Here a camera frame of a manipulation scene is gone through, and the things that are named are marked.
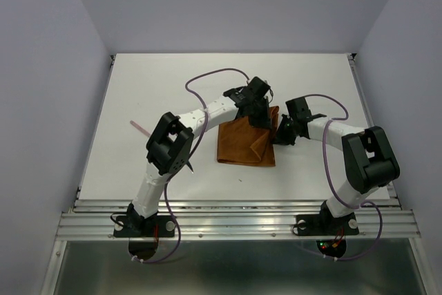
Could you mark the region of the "orange brown cloth napkin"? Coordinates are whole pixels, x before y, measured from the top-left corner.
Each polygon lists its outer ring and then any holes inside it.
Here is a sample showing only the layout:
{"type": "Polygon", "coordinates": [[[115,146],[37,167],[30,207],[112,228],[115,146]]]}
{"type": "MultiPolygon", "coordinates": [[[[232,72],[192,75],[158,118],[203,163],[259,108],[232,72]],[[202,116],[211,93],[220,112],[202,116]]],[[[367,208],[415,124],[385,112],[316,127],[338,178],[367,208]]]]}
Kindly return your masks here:
{"type": "Polygon", "coordinates": [[[270,129],[252,127],[247,117],[219,125],[216,160],[221,164],[275,167],[271,143],[278,128],[279,107],[270,108],[270,129]]]}

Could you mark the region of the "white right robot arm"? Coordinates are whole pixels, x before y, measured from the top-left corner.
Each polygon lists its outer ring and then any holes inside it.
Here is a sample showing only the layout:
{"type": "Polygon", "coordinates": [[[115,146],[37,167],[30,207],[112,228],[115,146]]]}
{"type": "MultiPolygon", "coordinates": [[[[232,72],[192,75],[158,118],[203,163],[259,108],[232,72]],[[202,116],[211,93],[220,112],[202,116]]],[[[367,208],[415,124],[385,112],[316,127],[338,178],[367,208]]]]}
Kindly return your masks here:
{"type": "Polygon", "coordinates": [[[332,193],[318,215],[318,225],[326,233],[333,233],[343,224],[343,218],[368,204],[367,197],[385,187],[400,176],[400,166],[387,138],[379,126],[362,128],[345,123],[349,118],[347,108],[337,99],[321,94],[342,108],[342,117],[328,117],[312,113],[306,95],[286,102],[288,114],[282,121],[273,139],[277,145],[293,146],[298,137],[322,143],[325,176],[332,193]],[[344,183],[336,189],[332,183],[327,157],[327,147],[343,153],[344,183]]]}

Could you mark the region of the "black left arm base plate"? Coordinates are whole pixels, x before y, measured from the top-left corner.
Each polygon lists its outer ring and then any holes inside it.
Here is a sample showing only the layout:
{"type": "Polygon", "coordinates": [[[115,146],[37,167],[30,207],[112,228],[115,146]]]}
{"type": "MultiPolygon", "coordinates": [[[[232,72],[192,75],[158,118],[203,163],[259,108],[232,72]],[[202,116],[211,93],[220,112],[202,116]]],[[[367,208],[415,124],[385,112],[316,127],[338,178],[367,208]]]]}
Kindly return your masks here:
{"type": "Polygon", "coordinates": [[[115,238],[173,238],[175,223],[170,216],[153,216],[142,221],[140,226],[133,225],[128,216],[111,215],[114,223],[113,236],[115,238]]]}

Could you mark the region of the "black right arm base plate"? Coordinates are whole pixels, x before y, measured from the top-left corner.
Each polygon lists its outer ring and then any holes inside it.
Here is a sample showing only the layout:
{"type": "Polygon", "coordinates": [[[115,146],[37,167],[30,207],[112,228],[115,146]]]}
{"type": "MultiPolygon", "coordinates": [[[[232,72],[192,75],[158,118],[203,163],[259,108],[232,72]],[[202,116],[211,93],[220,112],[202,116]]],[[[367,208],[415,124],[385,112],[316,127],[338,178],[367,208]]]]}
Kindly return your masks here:
{"type": "Polygon", "coordinates": [[[343,231],[345,236],[359,235],[354,213],[340,218],[322,216],[319,213],[301,214],[296,216],[295,224],[291,228],[291,232],[297,236],[335,236],[339,231],[343,231]]]}

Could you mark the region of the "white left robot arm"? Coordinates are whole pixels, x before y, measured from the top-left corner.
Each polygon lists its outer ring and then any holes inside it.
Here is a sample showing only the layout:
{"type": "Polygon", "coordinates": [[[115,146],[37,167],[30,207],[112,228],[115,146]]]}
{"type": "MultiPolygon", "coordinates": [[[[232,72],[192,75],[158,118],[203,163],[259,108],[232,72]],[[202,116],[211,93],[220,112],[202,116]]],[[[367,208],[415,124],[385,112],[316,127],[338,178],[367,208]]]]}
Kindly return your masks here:
{"type": "Polygon", "coordinates": [[[268,83],[254,77],[246,86],[231,88],[199,109],[181,115],[163,114],[146,143],[146,158],[152,169],[147,168],[122,225],[140,236],[153,230],[166,183],[189,161],[193,142],[199,142],[213,127],[246,117],[250,125],[270,129],[270,90],[268,83]]]}

